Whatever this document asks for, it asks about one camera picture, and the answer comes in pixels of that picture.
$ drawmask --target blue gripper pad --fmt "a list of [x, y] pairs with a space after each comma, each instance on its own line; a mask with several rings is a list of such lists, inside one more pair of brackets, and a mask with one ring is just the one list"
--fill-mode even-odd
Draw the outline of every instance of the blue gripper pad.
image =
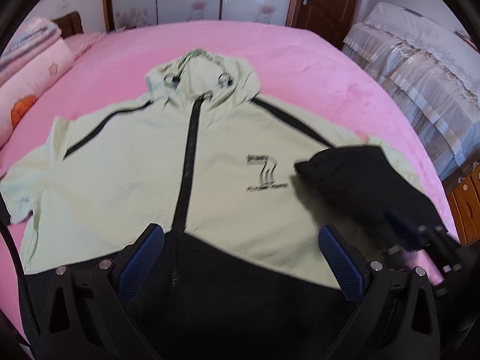
[[153, 264], [162, 252], [164, 242], [163, 229], [157, 225], [118, 276], [117, 296], [120, 302], [126, 304], [138, 295]]
[[346, 300], [360, 303], [364, 296], [363, 276], [327, 226], [318, 233], [318, 246]]

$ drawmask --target hood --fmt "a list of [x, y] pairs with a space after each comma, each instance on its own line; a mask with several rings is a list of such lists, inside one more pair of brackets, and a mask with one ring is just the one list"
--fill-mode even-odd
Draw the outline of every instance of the hood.
[[204, 95], [209, 109], [234, 107], [260, 92], [260, 81], [250, 64], [195, 49], [146, 75], [152, 100], [166, 100], [175, 107], [190, 107]]

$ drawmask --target metal eyelet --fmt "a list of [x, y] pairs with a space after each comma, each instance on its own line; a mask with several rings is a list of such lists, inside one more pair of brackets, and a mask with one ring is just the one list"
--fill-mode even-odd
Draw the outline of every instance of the metal eyelet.
[[177, 86], [180, 84], [180, 77], [176, 76], [173, 73], [169, 73], [163, 78], [163, 81], [164, 81], [165, 85], [168, 85], [168, 86], [176, 89]]
[[225, 85], [231, 86], [233, 84], [233, 77], [229, 73], [222, 73], [218, 77], [218, 85], [224, 87]]

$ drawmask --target orange flower print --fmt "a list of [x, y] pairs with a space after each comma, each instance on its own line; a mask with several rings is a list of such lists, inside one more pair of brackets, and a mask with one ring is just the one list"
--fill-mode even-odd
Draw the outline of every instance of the orange flower print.
[[51, 76], [54, 76], [57, 74], [57, 71], [59, 69], [59, 66], [58, 64], [56, 64], [55, 62], [51, 64], [51, 66], [49, 67], [49, 72], [50, 72], [50, 75]]
[[13, 109], [11, 110], [11, 126], [15, 130], [17, 125], [22, 120], [22, 117], [27, 113], [27, 111], [32, 107], [33, 104], [37, 102], [37, 97], [34, 94], [23, 97], [15, 103]]

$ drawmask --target black zipper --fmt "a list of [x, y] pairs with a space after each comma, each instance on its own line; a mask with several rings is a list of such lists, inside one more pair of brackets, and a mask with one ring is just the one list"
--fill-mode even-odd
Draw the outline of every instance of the black zipper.
[[172, 264], [172, 288], [176, 288], [180, 281], [180, 239], [185, 231], [187, 223], [188, 205], [190, 202], [191, 186], [194, 180], [195, 152], [197, 149], [198, 123], [200, 119], [200, 108], [205, 101], [205, 96], [200, 96], [195, 103], [190, 115], [188, 126], [187, 145], [185, 147], [185, 158], [183, 160], [183, 173], [178, 194], [177, 206], [172, 221], [173, 236], [173, 264]]
[[333, 144], [328, 142], [324, 137], [320, 136], [315, 130], [311, 127], [307, 126], [305, 123], [299, 121], [293, 115], [286, 113], [285, 111], [281, 110], [280, 108], [275, 107], [274, 105], [267, 103], [263, 100], [260, 100], [258, 97], [254, 97], [251, 102], [253, 104], [262, 107], [267, 112], [270, 112], [273, 116], [277, 119], [280, 119], [282, 122], [286, 123], [290, 127], [295, 128], [296, 130], [300, 131], [301, 133], [308, 135], [310, 138], [316, 140], [317, 142], [321, 143], [322, 145], [333, 148], [335, 147]]
[[150, 105], [152, 105], [153, 102], [151, 100], [148, 100], [144, 105], [141, 105], [140, 107], [135, 107], [135, 108], [123, 108], [123, 109], [118, 109], [115, 112], [112, 112], [111, 114], [107, 115], [92, 131], [90, 131], [84, 138], [82, 138], [80, 141], [78, 141], [75, 145], [72, 147], [69, 147], [67, 152], [65, 153], [65, 156], [63, 159], [65, 160], [67, 157], [71, 156], [73, 153], [75, 153], [78, 149], [81, 147], [85, 146], [88, 142], [90, 142], [93, 138], [95, 138], [97, 135], [100, 134], [100, 132], [103, 130], [103, 128], [107, 125], [107, 123], [112, 119], [113, 117], [117, 115], [122, 115], [122, 114], [131, 114], [132, 112], [136, 111], [141, 111]]

